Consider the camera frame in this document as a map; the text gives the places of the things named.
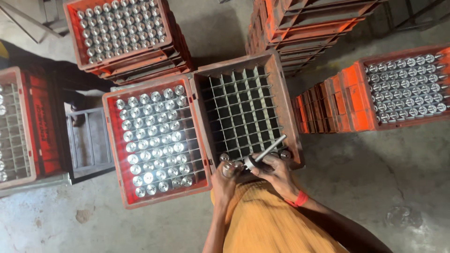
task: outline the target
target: empty crate compartment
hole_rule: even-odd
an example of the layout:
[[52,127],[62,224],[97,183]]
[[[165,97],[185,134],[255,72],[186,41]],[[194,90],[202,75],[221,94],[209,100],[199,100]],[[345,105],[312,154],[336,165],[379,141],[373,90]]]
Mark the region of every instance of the empty crate compartment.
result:
[[[303,164],[302,147],[276,51],[200,67],[191,80],[195,84],[193,92],[199,93],[202,120],[209,128],[207,139],[213,170],[221,154],[242,161],[265,150],[283,134],[288,138],[274,152],[288,150],[298,165]],[[244,171],[241,181],[252,176],[250,171]]]

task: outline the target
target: stacked crates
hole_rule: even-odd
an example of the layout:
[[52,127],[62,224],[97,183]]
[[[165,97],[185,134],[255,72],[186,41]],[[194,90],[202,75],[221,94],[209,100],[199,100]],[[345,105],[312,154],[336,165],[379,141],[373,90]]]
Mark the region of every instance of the stacked crates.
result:
[[246,52],[269,48],[294,75],[386,0],[255,0]]
[[449,45],[356,61],[292,100],[300,133],[379,131],[450,118]]
[[81,70],[118,85],[192,70],[166,0],[73,0],[64,10]]

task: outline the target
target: concrete floor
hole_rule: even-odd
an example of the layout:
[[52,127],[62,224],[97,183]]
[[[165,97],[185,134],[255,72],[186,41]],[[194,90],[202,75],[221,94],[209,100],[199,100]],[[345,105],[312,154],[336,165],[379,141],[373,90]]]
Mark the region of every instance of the concrete floor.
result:
[[[196,63],[245,54],[251,0],[222,5],[215,0],[169,3]],[[290,95],[363,56],[450,41],[450,23],[382,40],[362,40],[367,38],[364,25],[359,24],[303,74],[289,79]],[[69,36],[60,40],[47,36],[36,45],[0,19],[0,38],[39,55],[75,60]],[[394,252],[447,253],[448,132],[448,122],[436,122],[394,131],[303,135],[306,168],[295,174],[311,196],[369,229]],[[212,215],[209,192],[125,210],[115,173],[70,187],[16,194],[0,203],[2,252],[199,252]],[[395,206],[410,207],[422,224],[388,225],[386,214]]]

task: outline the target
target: dark pants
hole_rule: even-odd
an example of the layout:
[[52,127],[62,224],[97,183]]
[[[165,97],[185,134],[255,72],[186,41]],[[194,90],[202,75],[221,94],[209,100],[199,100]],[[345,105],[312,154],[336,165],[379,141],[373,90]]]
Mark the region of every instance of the dark pants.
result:
[[73,106],[77,107],[79,100],[84,100],[84,95],[75,90],[98,89],[109,92],[110,87],[114,86],[112,81],[101,79],[92,73],[86,73],[71,62],[44,58],[4,40],[0,41],[9,53],[8,62],[0,64],[0,67],[18,66],[27,70],[32,70],[36,67],[42,68],[47,75],[53,75],[56,84],[64,91],[64,101]]

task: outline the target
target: metal stand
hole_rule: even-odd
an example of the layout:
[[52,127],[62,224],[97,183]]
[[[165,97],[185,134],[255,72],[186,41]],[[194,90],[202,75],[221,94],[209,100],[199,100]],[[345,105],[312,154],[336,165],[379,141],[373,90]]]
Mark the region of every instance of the metal stand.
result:
[[42,30],[44,30],[46,32],[49,32],[50,34],[54,35],[55,37],[57,37],[57,38],[62,38],[63,37],[59,33],[55,32],[52,29],[46,27],[45,25],[37,22],[32,17],[30,17],[30,16],[26,15],[25,13],[21,12],[20,10],[14,8],[12,5],[4,2],[3,0],[0,0],[0,11],[3,12],[3,14],[5,14],[17,26],[19,26],[19,28],[22,31],[24,31],[26,33],[26,35],[28,35],[28,37],[30,37],[36,44],[39,44],[39,42],[35,38],[33,38],[33,36],[31,36],[31,34],[29,34],[8,12],[6,12],[6,10],[1,5],[6,7],[7,9],[9,9],[11,12],[21,16],[22,18],[24,18],[27,21],[31,22],[32,24],[36,25],[37,27],[41,28]]
[[[403,32],[415,29],[427,30],[446,21],[450,17],[450,11],[448,8],[441,8],[442,10],[445,10],[443,12],[445,14],[440,16],[437,16],[436,14],[436,9],[440,5],[445,5],[446,1],[450,5],[450,1],[448,0],[436,0],[415,13],[414,9],[418,8],[414,8],[414,2],[412,2],[411,0],[404,1],[404,4],[401,2],[401,0],[391,0],[388,2],[384,2],[382,4],[382,8],[377,9],[373,17],[371,16],[368,18],[369,30],[373,37],[383,38],[395,32]],[[395,17],[403,17],[405,15],[405,11],[407,11],[408,18],[401,22],[395,22]],[[426,14],[429,14],[429,20],[421,22],[420,18],[422,18]],[[387,24],[381,24],[380,21],[386,21]],[[386,25],[387,28],[384,29],[383,32],[377,32],[377,28],[383,25]]]

